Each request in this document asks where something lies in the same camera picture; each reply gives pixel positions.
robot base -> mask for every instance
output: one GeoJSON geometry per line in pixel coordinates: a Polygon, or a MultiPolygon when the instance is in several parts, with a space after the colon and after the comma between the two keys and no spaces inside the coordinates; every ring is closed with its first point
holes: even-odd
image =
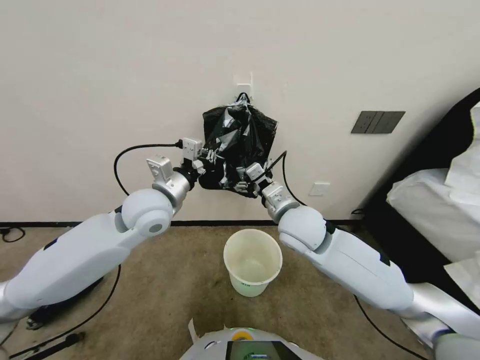
{"type": "Polygon", "coordinates": [[[253,328],[234,327],[207,332],[199,338],[188,324],[193,345],[180,360],[323,360],[284,338],[253,328]]]}

plastic bucket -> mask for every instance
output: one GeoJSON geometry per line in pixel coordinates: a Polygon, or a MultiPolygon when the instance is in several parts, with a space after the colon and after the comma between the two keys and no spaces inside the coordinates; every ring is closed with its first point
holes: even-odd
{"type": "Polygon", "coordinates": [[[243,229],[226,241],[223,261],[233,288],[251,298],[263,293],[277,277],[283,258],[273,237],[260,230],[243,229]]]}

gray light switch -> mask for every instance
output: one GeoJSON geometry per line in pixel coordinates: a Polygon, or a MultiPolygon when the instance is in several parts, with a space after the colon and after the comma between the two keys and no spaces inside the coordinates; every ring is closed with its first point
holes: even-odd
{"type": "Polygon", "coordinates": [[[400,119],[404,116],[405,111],[385,111],[373,129],[374,134],[390,134],[400,119]]]}
{"type": "Polygon", "coordinates": [[[405,111],[362,111],[351,130],[352,134],[390,134],[405,111]]]}

black plastic bag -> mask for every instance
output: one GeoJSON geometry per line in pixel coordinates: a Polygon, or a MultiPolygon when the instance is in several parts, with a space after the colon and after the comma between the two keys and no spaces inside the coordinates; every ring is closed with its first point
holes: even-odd
{"type": "Polygon", "coordinates": [[[253,163],[265,168],[277,124],[254,108],[244,93],[230,105],[204,112],[200,159],[206,172],[198,179],[200,186],[257,197],[245,169],[253,163]]]}

floor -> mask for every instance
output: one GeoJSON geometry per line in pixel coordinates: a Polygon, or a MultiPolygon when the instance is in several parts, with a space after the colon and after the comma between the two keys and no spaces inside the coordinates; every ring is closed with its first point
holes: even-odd
{"type": "MultiPolygon", "coordinates": [[[[282,270],[265,292],[254,298],[237,294],[223,263],[223,246],[240,229],[173,227],[138,246],[122,265],[108,305],[83,327],[85,340],[49,359],[179,359],[192,344],[191,318],[199,335],[224,325],[257,328],[327,360],[414,359],[372,328],[348,291],[283,245],[282,270]]],[[[275,227],[259,229],[278,239],[275,227]]],[[[0,280],[14,276],[39,247],[65,231],[27,228],[22,240],[0,242],[0,280]]],[[[18,352],[81,322],[102,304],[115,277],[116,270],[49,326],[31,331],[20,322],[5,348],[18,352]]],[[[391,338],[427,356],[395,315],[364,307],[391,338]]]]}

